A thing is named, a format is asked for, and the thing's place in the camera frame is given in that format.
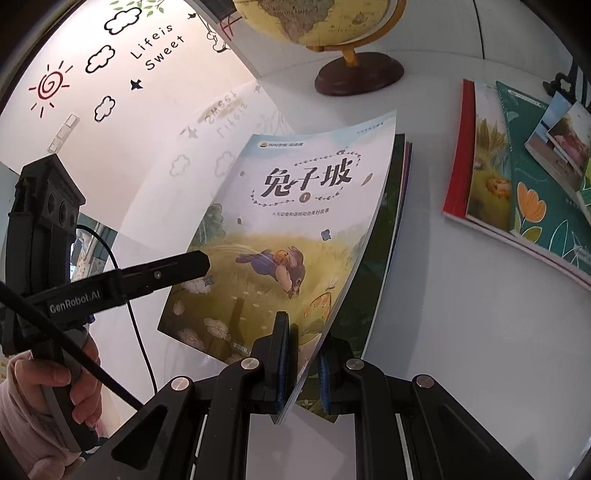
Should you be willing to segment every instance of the green book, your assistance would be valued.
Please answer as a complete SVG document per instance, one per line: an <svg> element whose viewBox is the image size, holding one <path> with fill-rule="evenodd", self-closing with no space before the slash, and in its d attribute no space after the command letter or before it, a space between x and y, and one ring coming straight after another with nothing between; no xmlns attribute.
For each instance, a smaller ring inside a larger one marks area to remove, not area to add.
<svg viewBox="0 0 591 480"><path fill-rule="evenodd" d="M356 357L362 357L365 353L388 274L402 214L409 161L410 145L405 143L404 134L398 134L394 141L384 196L367 248L330 328L334 337L347 340L351 344ZM334 422L337 419L337 416L328 415L322 407L316 365L308 374L297 404L326 420Z"/></svg>
<svg viewBox="0 0 591 480"><path fill-rule="evenodd" d="M589 225L591 225L591 157L587 160L581 187L577 192L577 198Z"/></svg>
<svg viewBox="0 0 591 480"><path fill-rule="evenodd" d="M551 263L591 284L591 227L578 205L525 147L548 105L497 82L511 152L510 231Z"/></svg>

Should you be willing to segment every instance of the metal screw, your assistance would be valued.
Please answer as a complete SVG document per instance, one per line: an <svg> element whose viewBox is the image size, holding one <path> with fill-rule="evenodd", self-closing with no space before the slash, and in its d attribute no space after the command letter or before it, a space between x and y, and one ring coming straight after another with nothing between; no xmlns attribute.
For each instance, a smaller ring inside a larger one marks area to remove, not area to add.
<svg viewBox="0 0 591 480"><path fill-rule="evenodd" d="M419 375L417 377L417 385L421 388L431 388L435 385L435 380L428 375Z"/></svg>
<svg viewBox="0 0 591 480"><path fill-rule="evenodd" d="M244 370L254 370L255 368L258 368L258 366L260 365L260 362L256 358L250 357L250 358L245 358L240 363L240 365L242 366L242 368Z"/></svg>
<svg viewBox="0 0 591 480"><path fill-rule="evenodd" d="M190 384L191 382L188 378L178 377L173 380L170 386L173 388L173 390L180 392L181 390L185 390L185 388L187 388Z"/></svg>
<svg viewBox="0 0 591 480"><path fill-rule="evenodd" d="M349 370L361 370L363 367L365 367L363 360L360 360L359 358L349 358L345 365Z"/></svg>

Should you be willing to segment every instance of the wooden globe base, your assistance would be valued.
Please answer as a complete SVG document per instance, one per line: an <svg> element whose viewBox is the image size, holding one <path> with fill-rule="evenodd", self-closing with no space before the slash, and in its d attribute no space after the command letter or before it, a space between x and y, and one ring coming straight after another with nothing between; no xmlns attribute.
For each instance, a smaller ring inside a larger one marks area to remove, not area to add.
<svg viewBox="0 0 591 480"><path fill-rule="evenodd" d="M357 66L349 67L345 58L322 67L314 86L316 91L330 96L360 95L392 85L404 75L404 67L385 53L356 53Z"/></svg>

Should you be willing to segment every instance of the stack of books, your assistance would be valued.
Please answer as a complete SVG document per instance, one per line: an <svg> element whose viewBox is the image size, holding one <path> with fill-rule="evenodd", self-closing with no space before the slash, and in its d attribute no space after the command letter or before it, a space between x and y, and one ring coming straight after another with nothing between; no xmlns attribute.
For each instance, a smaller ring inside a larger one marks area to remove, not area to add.
<svg viewBox="0 0 591 480"><path fill-rule="evenodd" d="M395 127L393 112L316 135L253 135L188 245L211 268L171 289L158 330L231 364L287 312L298 377L278 421L296 403L333 420L314 369L329 331L365 351L410 172L411 144Z"/></svg>
<svg viewBox="0 0 591 480"><path fill-rule="evenodd" d="M464 80L444 215L591 290L591 114L508 85Z"/></svg>

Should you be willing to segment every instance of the globe stand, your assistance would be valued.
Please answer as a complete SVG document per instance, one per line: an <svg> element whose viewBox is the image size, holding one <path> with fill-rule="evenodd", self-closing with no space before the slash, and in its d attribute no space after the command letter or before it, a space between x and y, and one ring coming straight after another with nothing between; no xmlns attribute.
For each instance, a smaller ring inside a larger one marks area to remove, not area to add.
<svg viewBox="0 0 591 480"><path fill-rule="evenodd" d="M404 75L402 64L385 53L359 53L356 60L356 65L349 66L342 57L322 67L314 83L316 91L330 96L360 95L392 85Z"/></svg>
<svg viewBox="0 0 591 480"><path fill-rule="evenodd" d="M404 75L400 62L385 53L355 53L355 49L383 37L402 17L407 0L398 0L389 20L371 35L354 42L332 46L309 46L313 51L341 51L343 57L322 67L314 87L330 96L375 92L397 82Z"/></svg>

